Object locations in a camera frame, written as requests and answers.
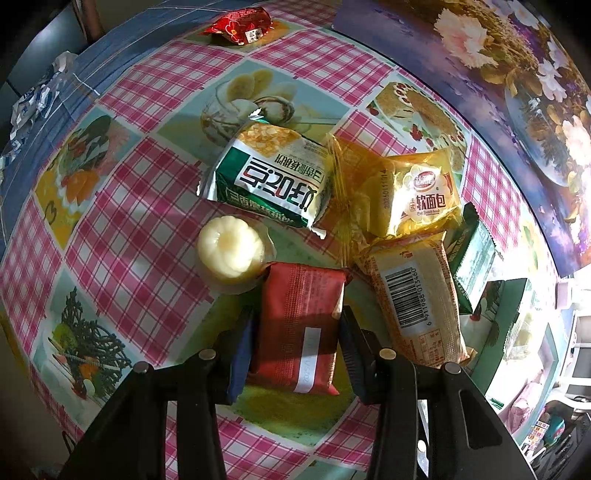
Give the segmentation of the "red box-shaped snack packet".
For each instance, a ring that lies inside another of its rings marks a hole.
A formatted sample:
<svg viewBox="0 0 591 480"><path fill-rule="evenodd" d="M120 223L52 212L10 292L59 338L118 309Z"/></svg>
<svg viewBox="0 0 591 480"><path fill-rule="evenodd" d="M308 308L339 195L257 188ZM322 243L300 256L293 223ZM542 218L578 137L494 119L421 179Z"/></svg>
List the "red box-shaped snack packet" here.
<svg viewBox="0 0 591 480"><path fill-rule="evenodd" d="M344 270L276 262L266 268L249 383L297 394L339 394L332 385Z"/></svg>

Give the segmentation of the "orange barcode bread packet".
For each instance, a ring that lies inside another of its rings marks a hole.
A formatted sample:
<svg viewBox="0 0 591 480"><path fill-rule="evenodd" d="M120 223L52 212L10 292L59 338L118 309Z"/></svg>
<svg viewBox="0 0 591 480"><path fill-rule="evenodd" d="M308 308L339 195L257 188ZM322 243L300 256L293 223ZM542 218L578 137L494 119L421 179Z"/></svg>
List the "orange barcode bread packet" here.
<svg viewBox="0 0 591 480"><path fill-rule="evenodd" d="M445 237L384 243L356 258L375 288L394 350L434 368L470 358Z"/></svg>

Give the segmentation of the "cream jelly cup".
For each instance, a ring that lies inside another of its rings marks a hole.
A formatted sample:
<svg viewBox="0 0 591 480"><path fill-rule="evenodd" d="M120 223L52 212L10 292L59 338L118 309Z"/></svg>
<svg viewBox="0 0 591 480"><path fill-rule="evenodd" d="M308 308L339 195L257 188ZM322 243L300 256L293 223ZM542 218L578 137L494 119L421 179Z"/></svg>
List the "cream jelly cup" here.
<svg viewBox="0 0 591 480"><path fill-rule="evenodd" d="M256 288L274 260L276 247L269 229L252 218L214 217L195 241L195 270L221 294L238 295Z"/></svg>

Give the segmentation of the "yellow soft bread packet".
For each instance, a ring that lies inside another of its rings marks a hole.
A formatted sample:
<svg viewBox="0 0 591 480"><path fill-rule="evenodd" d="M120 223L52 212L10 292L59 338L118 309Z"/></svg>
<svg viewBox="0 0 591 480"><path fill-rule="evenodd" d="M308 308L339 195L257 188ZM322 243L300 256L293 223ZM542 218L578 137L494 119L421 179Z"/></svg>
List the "yellow soft bread packet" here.
<svg viewBox="0 0 591 480"><path fill-rule="evenodd" d="M461 223L453 150L381 156L336 135L328 147L335 165L332 202L344 238L372 244Z"/></svg>

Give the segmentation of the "green white cracker packet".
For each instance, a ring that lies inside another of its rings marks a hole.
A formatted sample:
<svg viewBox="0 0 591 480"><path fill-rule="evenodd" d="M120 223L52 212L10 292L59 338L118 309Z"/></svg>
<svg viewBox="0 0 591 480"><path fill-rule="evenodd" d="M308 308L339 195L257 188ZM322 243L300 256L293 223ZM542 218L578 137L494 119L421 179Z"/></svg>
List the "green white cracker packet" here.
<svg viewBox="0 0 591 480"><path fill-rule="evenodd" d="M263 215L324 239L318 227L332 197L334 156L325 146L252 112L222 150L197 195Z"/></svg>

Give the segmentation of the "red foil candy packet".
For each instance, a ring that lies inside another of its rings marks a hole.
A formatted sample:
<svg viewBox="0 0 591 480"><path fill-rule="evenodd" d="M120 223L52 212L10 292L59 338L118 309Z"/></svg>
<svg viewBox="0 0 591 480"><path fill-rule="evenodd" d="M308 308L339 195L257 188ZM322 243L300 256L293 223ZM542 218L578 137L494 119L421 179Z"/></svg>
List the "red foil candy packet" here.
<svg viewBox="0 0 591 480"><path fill-rule="evenodd" d="M256 43L273 29L273 20L263 7L249 7L222 14L204 29L204 35L219 35L233 45Z"/></svg>

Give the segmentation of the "white tray with green rim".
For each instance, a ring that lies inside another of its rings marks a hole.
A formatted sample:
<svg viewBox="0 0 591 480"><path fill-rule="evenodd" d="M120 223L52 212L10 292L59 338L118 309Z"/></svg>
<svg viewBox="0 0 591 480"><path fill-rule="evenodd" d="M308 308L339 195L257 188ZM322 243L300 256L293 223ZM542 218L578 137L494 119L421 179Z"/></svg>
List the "white tray with green rim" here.
<svg viewBox="0 0 591 480"><path fill-rule="evenodd" d="M518 444L535 424L557 369L554 306L552 290L529 279L493 280L461 317L473 350L472 380Z"/></svg>

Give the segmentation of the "pink checkered tablecloth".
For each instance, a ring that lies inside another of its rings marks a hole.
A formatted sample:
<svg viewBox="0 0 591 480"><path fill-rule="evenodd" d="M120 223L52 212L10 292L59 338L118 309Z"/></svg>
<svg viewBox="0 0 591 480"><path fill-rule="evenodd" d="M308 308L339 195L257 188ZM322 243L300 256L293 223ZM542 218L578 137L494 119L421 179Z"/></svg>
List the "pink checkered tablecloth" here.
<svg viewBox="0 0 591 480"><path fill-rule="evenodd" d="M331 1L267 4L279 38L252 49L208 46L211 13L160 18L169 41L129 67L49 154L23 203L1 263L1 300L35 390L75 445L62 479L204 479L181 466L176 397L197 388L209 355L221 380L218 435L230 479L363 478L378 410L356 398L335 341L309 324L287 389L246 381L246 363L270 339L252 311L267 273L304 272L305 306L348 304L363 328L388 336L370 282L339 267L339 213L307 228L200 198L197 186L224 147L201 123L207 108L239 121L260 101L294 107L284 127L256 138L270 161L239 178L294 212L329 194L320 154L287 147L335 133L390 156L407 141L361 106L388 81L426 87L329 31Z"/></svg>

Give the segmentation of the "colourful cube box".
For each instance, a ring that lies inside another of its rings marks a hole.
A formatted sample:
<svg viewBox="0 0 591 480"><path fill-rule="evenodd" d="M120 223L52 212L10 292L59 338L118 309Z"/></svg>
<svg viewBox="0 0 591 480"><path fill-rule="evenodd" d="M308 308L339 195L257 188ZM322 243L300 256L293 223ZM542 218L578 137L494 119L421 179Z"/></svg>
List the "colourful cube box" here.
<svg viewBox="0 0 591 480"><path fill-rule="evenodd" d="M539 444L543 441L546 432L550 427L551 416L544 413L542 417L536 421L523 444L522 451L526 457L533 457Z"/></svg>

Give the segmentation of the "floral painting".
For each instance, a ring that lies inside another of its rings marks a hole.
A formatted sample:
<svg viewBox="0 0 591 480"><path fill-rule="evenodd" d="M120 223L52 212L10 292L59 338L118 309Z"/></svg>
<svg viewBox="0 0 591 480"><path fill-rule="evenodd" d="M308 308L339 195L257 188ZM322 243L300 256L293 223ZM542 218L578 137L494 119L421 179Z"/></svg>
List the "floral painting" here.
<svg viewBox="0 0 591 480"><path fill-rule="evenodd" d="M429 85L485 140L563 276L590 262L590 88L524 1L346 1L335 30Z"/></svg>

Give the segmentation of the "crumpled blue white wrapper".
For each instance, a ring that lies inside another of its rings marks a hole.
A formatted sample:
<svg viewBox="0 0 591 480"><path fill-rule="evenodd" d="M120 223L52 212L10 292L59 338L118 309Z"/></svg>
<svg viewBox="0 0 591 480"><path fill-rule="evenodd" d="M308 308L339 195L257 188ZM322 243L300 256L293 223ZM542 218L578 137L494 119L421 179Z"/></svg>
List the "crumpled blue white wrapper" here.
<svg viewBox="0 0 591 480"><path fill-rule="evenodd" d="M2 152L7 163L16 158L35 124L51 113L63 85L73 72L77 57L70 51L59 54L41 79L13 105L9 140Z"/></svg>

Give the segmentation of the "dark television screen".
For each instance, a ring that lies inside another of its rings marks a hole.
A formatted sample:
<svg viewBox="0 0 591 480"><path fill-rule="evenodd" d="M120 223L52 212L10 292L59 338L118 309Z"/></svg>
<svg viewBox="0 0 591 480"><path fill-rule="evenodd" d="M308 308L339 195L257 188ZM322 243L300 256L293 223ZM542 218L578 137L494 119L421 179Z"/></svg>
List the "dark television screen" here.
<svg viewBox="0 0 591 480"><path fill-rule="evenodd" d="M1 139L8 139L12 106L64 51L88 45L72 1L1 3Z"/></svg>

